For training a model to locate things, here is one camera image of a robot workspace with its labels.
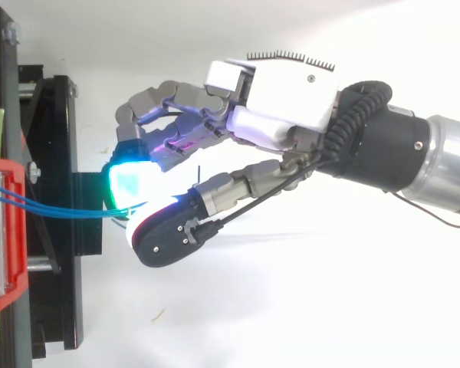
black cable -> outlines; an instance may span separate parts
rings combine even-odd
[[[322,150],[322,155],[325,157],[339,157],[347,142],[355,137],[368,119],[383,109],[392,98],[392,88],[383,82],[359,82],[346,89],[363,94],[363,97],[330,125]]]
[[[259,198],[255,199],[254,201],[250,202],[249,204],[245,205],[241,209],[238,209],[237,211],[233,212],[231,215],[228,215],[224,219],[220,220],[219,224],[220,226],[227,225],[230,221],[235,220],[237,217],[240,215],[243,215],[247,211],[250,211],[253,209],[255,206],[260,205],[265,201],[266,199],[270,199],[272,196],[275,196],[278,194],[281,190],[289,186],[291,183],[295,182],[302,176],[307,175],[308,173],[314,171],[317,167],[326,165],[328,163],[333,163],[337,161],[337,159],[326,159],[324,161],[317,161],[315,163],[311,163],[309,166],[305,166],[302,170],[298,171],[296,174],[290,176],[288,179],[284,180],[279,186],[275,186],[273,189],[271,189],[269,192],[265,193],[264,195],[261,195]]]
[[[411,202],[409,201],[408,199],[402,197],[401,195],[398,195],[397,193],[392,193],[394,197],[400,199],[401,201],[407,203],[408,205],[411,205],[412,207],[415,207],[417,209],[420,209],[421,211],[423,211],[424,213],[427,213],[428,215],[434,217],[435,219],[437,219],[438,221],[441,221],[442,223],[444,223],[445,225],[447,226],[450,226],[452,228],[460,228],[460,225],[455,225],[455,224],[452,224],[444,219],[442,219],[441,217],[438,217],[437,215],[435,215],[434,213],[432,213],[431,211],[425,209],[424,207],[420,206],[420,205],[417,205],[415,204],[414,202]]]
[[[120,222],[116,221],[114,218],[112,218],[111,221],[114,222],[116,225],[118,225],[120,228],[126,228],[126,226],[124,226]]]
[[[178,117],[180,115],[184,114],[182,111],[170,111],[163,115],[162,117]]]

small black connector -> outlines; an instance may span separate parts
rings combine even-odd
[[[223,224],[220,220],[208,221],[202,225],[198,225],[192,230],[192,236],[198,243],[204,243],[213,238],[223,229]]]

coiled black cable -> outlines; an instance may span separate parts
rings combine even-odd
[[[346,143],[392,98],[392,88],[386,83],[374,80],[355,83],[346,89],[362,94],[363,97],[331,124],[321,152],[325,159],[339,158]]]

red plastic holder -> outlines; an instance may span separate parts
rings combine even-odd
[[[24,167],[0,159],[0,187],[25,196]],[[3,198],[13,200],[0,192]],[[28,288],[25,210],[0,202],[0,311]]]

green light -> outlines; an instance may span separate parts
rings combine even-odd
[[[156,195],[162,170],[156,163],[136,161],[120,163],[109,170],[109,185],[117,209],[125,209],[150,200]]]

